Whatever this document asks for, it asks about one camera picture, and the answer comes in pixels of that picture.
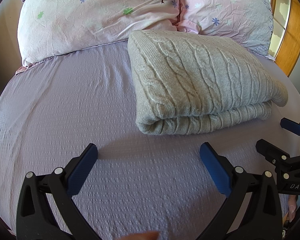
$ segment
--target pink pillow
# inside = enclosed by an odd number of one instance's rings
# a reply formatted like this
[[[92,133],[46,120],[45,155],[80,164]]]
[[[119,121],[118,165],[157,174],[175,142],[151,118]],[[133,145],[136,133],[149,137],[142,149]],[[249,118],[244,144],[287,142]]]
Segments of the pink pillow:
[[[268,55],[273,31],[269,0],[180,0],[179,31],[232,38]]]

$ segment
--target round metal joint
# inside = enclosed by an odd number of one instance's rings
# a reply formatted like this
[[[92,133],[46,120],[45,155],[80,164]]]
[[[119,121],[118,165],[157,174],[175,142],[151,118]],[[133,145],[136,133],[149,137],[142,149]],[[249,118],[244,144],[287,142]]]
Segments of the round metal joint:
[[[237,173],[243,173],[243,168],[240,167],[240,166],[235,167],[234,170],[235,170],[235,172],[237,172]]]
[[[33,176],[33,172],[31,171],[26,174],[27,179],[32,178],[32,176]]]
[[[265,172],[265,175],[268,177],[268,178],[271,178],[272,177],[272,173],[270,171],[266,171]]]
[[[54,173],[55,174],[61,174],[63,172],[63,168],[61,168],[61,167],[58,167],[58,168],[56,168],[55,170],[54,170]]]

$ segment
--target knit blanket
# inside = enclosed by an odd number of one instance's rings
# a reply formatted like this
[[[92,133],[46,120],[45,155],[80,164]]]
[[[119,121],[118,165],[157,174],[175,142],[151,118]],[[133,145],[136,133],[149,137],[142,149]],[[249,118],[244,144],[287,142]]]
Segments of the knit blanket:
[[[254,118],[288,92],[255,56],[230,38],[169,31],[134,31],[128,51],[145,134],[207,133]]]

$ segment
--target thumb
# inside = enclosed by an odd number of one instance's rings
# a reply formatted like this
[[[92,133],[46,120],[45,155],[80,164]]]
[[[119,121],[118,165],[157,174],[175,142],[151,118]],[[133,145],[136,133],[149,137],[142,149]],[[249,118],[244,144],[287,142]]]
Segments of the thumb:
[[[149,231],[142,234],[134,234],[125,236],[123,238],[120,238],[118,240],[157,240],[159,237],[158,231]]]
[[[296,216],[296,209],[297,209],[297,196],[296,195],[289,195],[288,198],[288,208],[289,208],[289,222],[291,222],[294,217]]]

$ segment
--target beige wall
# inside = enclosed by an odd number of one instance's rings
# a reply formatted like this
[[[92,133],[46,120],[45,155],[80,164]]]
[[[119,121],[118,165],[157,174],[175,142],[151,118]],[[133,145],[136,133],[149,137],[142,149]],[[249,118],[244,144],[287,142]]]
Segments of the beige wall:
[[[21,0],[3,0],[0,4],[0,94],[22,65],[17,40]]]

